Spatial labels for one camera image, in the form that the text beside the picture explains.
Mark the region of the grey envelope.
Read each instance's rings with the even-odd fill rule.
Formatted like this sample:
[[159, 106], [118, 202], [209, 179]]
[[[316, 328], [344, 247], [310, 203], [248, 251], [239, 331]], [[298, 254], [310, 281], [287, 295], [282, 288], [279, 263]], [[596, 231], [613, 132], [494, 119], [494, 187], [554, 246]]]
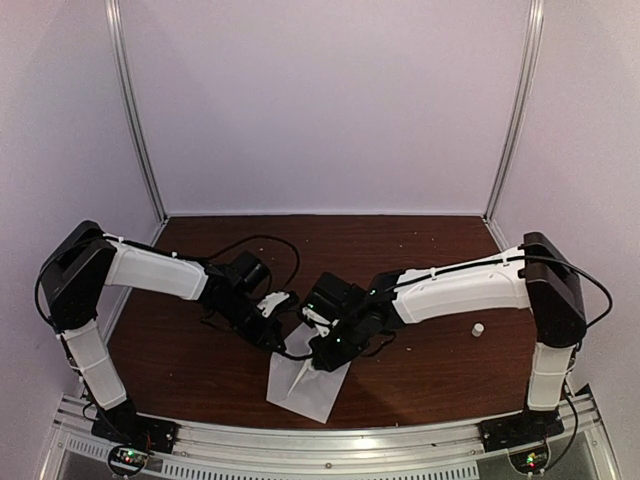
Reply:
[[326, 424], [350, 364], [334, 372], [315, 370], [311, 360], [290, 360], [273, 353], [266, 401], [315, 422]]

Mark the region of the white glue stick cap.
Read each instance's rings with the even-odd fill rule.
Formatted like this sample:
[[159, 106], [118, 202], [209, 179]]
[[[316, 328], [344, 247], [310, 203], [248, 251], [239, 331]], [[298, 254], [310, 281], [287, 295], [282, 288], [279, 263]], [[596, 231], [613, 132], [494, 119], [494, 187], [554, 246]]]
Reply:
[[472, 328], [472, 335], [476, 338], [480, 337], [484, 333], [485, 327], [481, 323], [476, 323]]

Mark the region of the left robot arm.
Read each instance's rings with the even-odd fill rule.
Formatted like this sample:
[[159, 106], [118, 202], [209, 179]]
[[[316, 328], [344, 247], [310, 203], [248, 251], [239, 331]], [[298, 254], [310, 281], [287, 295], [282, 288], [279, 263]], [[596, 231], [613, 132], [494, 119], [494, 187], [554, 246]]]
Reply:
[[46, 302], [39, 313], [70, 354], [99, 419], [121, 443], [133, 444], [143, 436], [144, 424], [97, 325], [103, 290], [127, 287], [196, 302], [206, 312], [221, 315], [251, 345], [282, 353], [286, 347], [277, 315], [296, 296], [275, 291], [253, 298], [269, 276], [268, 267], [250, 252], [215, 264], [112, 236], [98, 223], [84, 220], [42, 265], [35, 298]]

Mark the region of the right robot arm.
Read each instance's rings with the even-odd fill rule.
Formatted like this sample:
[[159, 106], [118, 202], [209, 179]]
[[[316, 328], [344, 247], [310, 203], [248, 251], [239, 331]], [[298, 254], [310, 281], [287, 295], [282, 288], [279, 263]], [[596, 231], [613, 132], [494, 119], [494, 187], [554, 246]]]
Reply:
[[559, 406], [570, 359], [587, 332], [577, 268], [540, 232], [517, 247], [469, 262], [376, 275], [367, 288], [324, 272], [298, 310], [317, 329], [312, 366], [333, 372], [363, 355], [377, 335], [466, 312], [528, 309], [537, 338], [519, 440], [535, 440]]

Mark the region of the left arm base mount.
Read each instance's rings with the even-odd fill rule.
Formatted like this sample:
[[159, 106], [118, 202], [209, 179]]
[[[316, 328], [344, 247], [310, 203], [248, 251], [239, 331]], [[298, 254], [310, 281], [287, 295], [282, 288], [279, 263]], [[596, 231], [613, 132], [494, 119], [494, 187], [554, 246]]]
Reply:
[[104, 419], [93, 422], [91, 434], [109, 440], [114, 446], [106, 457], [108, 468], [116, 477], [129, 478], [138, 475], [154, 454], [171, 454], [174, 449], [178, 424], [151, 417], [138, 417], [134, 433], [118, 433]]

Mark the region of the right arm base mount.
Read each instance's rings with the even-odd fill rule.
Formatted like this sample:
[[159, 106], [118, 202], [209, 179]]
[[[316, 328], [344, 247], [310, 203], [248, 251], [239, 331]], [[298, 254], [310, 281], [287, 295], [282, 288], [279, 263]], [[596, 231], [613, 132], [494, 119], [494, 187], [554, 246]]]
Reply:
[[542, 474], [551, 462], [548, 440], [564, 432], [557, 414], [539, 416], [519, 413], [484, 420], [479, 433], [484, 451], [508, 453], [511, 466], [520, 474]]

